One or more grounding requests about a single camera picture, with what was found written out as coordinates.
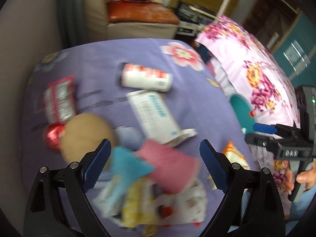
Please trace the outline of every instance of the pink cup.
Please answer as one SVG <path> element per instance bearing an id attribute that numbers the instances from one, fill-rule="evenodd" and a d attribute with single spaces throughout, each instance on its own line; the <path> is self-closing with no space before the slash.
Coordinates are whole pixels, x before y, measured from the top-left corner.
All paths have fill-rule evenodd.
<path id="1" fill-rule="evenodd" d="M 149 139 L 137 156 L 156 168 L 148 176 L 168 193 L 180 193 L 189 188 L 200 170 L 197 158 Z"/>

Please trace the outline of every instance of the teal wall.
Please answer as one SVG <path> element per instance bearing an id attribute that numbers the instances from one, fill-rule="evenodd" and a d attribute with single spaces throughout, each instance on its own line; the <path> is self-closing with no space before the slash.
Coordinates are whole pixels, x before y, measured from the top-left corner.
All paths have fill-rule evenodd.
<path id="1" fill-rule="evenodd" d="M 302 47 L 306 55 L 309 55 L 310 51 L 316 45 L 316 26 L 305 14 L 302 14 L 293 31 L 273 54 L 287 76 L 290 76 L 294 72 L 294 68 L 283 53 L 295 40 Z M 316 86 L 316 56 L 310 62 L 308 67 L 291 81 L 294 87 L 299 85 Z"/>

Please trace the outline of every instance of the red foil ball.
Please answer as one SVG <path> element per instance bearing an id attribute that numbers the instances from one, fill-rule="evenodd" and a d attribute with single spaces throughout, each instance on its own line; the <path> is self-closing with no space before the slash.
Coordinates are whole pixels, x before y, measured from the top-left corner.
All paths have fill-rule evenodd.
<path id="1" fill-rule="evenodd" d="M 50 151 L 60 153 L 60 138 L 64 133 L 65 124 L 52 123 L 44 129 L 43 139 Z"/>

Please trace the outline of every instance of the human hand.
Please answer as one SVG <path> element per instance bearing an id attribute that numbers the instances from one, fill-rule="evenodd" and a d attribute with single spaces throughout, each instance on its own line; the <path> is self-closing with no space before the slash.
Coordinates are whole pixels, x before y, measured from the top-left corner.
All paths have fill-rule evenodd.
<path id="1" fill-rule="evenodd" d="M 285 178 L 286 178 L 286 183 L 285 183 L 286 191 L 291 195 L 292 190 L 294 189 L 294 182 L 293 182 L 293 173 L 290 170 L 290 168 L 286 169 Z M 304 191 L 313 188 L 313 186 L 316 183 L 316 163 L 315 162 L 313 163 L 311 170 L 299 173 L 296 176 L 296 181 L 298 183 L 306 183 Z"/>

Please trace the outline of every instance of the orange seat cushion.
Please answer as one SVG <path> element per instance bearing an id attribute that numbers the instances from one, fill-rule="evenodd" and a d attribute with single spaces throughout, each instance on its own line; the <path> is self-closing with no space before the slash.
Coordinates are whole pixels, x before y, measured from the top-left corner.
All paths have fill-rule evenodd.
<path id="1" fill-rule="evenodd" d="M 108 3 L 110 23 L 141 22 L 179 24 L 178 17 L 168 8 L 157 3 L 132 3 L 117 1 Z"/>

